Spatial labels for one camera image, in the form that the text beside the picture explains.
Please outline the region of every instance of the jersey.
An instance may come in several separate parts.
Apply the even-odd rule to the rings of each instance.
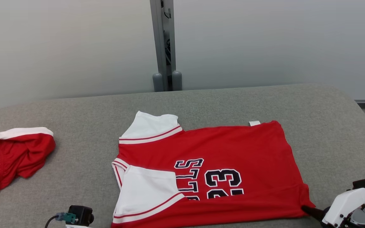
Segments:
[[[277,121],[184,131],[177,119],[138,112],[119,138],[113,228],[298,218],[314,207]]]

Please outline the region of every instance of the gray cushioned surface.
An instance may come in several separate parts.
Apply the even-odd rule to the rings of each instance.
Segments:
[[[175,114],[185,130],[248,121],[281,123],[310,197],[318,208],[365,178],[365,115],[343,92],[326,85],[157,92],[39,101],[0,109],[0,131],[47,127],[56,149],[29,179],[0,191],[0,228],[43,227],[70,205],[93,208],[93,228],[108,228],[119,188],[111,167],[118,137],[140,110]],[[49,227],[64,227],[52,221]],[[311,218],[212,227],[320,227]]]

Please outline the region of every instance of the teal connector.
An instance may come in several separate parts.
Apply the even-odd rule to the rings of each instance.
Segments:
[[[56,218],[57,221],[66,221],[66,222],[70,222],[72,224],[77,222],[77,218],[75,217],[75,214],[62,212],[62,213],[57,213],[56,215],[58,216]]]

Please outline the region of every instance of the white label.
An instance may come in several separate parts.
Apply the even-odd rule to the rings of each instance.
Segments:
[[[249,121],[250,126],[259,125],[260,121]]]

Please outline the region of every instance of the white wall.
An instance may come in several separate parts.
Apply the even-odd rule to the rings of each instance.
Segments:
[[[174,0],[183,89],[318,82],[365,99],[365,0]]]
[[[149,0],[0,0],[0,108],[154,91]]]

